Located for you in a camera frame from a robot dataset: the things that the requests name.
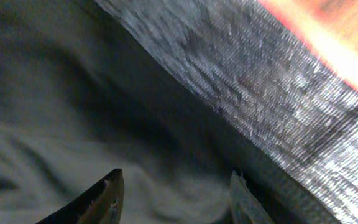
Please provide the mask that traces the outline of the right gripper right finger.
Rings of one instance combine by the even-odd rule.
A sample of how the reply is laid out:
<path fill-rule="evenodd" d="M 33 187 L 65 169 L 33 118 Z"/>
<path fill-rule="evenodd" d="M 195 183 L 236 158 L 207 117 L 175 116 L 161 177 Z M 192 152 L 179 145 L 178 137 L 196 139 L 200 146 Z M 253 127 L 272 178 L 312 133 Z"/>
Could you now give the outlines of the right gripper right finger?
<path fill-rule="evenodd" d="M 235 170 L 230 178 L 231 215 L 235 224 L 274 224 Z"/>

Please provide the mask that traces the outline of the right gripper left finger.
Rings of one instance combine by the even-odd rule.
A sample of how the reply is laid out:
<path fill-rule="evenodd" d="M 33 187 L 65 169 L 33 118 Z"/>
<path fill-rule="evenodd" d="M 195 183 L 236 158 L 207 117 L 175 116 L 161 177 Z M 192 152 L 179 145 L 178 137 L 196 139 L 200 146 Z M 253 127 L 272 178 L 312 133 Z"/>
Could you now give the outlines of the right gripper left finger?
<path fill-rule="evenodd" d="M 119 224 L 123 203 L 123 173 L 121 169 L 114 169 L 37 224 Z"/>

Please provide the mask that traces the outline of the black leggings grey waistband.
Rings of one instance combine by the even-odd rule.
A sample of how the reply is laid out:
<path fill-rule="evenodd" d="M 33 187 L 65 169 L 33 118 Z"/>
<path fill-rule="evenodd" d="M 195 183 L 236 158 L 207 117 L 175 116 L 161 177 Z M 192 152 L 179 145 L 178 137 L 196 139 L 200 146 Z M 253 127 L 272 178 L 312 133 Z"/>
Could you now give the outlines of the black leggings grey waistband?
<path fill-rule="evenodd" d="M 120 223 L 358 223 L 358 87 L 261 1 L 0 0 L 0 223 L 114 169 Z"/>

